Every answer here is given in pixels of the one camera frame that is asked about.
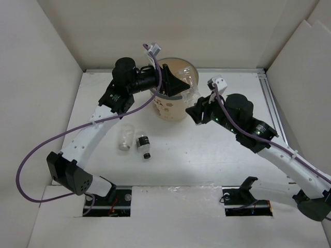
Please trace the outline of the clear bottle white cap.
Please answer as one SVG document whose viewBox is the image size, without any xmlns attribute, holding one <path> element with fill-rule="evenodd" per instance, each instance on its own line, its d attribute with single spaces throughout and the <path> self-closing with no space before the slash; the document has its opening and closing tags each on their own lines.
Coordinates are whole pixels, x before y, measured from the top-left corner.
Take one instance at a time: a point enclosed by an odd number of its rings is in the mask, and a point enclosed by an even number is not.
<svg viewBox="0 0 331 248">
<path fill-rule="evenodd" d="M 199 75 L 194 67 L 188 66 L 176 71 L 177 77 L 189 85 L 189 89 L 181 93 L 183 101 L 187 107 L 194 106 L 197 100 L 201 97 L 198 90 Z"/>
</svg>

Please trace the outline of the small bottle with black cap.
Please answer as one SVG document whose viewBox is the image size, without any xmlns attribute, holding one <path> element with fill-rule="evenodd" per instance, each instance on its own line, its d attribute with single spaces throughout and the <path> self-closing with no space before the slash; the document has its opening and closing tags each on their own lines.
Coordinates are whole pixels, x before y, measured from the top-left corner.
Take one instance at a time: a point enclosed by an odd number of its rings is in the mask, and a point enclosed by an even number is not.
<svg viewBox="0 0 331 248">
<path fill-rule="evenodd" d="M 150 154 L 150 141 L 147 134 L 143 131 L 139 131 L 136 133 L 136 146 L 139 153 L 142 154 L 144 159 L 149 159 L 151 157 Z"/>
</svg>

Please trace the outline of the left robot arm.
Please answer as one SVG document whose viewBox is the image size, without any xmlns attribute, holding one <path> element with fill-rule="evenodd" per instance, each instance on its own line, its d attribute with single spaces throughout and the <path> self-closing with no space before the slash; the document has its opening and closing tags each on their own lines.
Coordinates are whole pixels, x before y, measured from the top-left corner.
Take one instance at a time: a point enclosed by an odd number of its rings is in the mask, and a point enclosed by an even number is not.
<svg viewBox="0 0 331 248">
<path fill-rule="evenodd" d="M 104 205 L 113 203 L 115 185 L 89 174 L 85 166 L 106 133 L 128 115 L 134 104 L 133 95 L 152 88 L 172 97 L 189 89 L 189 84 L 178 79 L 166 64 L 159 68 L 148 65 L 138 69 L 132 58 L 118 59 L 112 70 L 112 81 L 89 122 L 69 145 L 47 156 L 52 179 L 76 195 L 94 194 Z"/>
</svg>

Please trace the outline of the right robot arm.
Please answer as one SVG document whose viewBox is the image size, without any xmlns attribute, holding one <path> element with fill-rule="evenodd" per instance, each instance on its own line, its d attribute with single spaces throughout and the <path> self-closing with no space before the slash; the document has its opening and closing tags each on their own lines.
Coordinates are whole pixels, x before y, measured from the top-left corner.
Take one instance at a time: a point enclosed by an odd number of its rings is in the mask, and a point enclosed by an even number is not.
<svg viewBox="0 0 331 248">
<path fill-rule="evenodd" d="M 271 162 L 292 180 L 288 184 L 272 184 L 247 177 L 236 193 L 243 201 L 237 210 L 260 200 L 271 200 L 296 207 L 311 220 L 330 220 L 330 175 L 290 148 L 270 125 L 254 118 L 253 103 L 244 95 L 231 94 L 224 99 L 211 94 L 200 97 L 185 111 L 196 125 L 213 121 L 229 130 L 243 147 Z"/>
</svg>

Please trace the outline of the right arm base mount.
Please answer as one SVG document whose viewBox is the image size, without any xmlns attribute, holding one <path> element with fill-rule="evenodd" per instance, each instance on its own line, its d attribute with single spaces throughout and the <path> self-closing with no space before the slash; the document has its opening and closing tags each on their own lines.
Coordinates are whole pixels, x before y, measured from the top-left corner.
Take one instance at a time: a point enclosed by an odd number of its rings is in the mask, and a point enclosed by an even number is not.
<svg viewBox="0 0 331 248">
<path fill-rule="evenodd" d="M 273 216 L 270 201 L 256 200 L 250 189 L 257 177 L 248 177 L 239 186 L 222 186 L 219 202 L 224 205 L 227 217 Z"/>
</svg>

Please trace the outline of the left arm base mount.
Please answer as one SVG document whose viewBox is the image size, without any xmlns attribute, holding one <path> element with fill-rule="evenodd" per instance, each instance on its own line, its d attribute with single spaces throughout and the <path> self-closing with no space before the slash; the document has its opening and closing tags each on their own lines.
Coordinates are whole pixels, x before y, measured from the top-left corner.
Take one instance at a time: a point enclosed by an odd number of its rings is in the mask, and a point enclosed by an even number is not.
<svg viewBox="0 0 331 248">
<path fill-rule="evenodd" d="M 132 186 L 116 186 L 110 197 L 86 194 L 83 217 L 121 218 L 131 216 Z"/>
</svg>

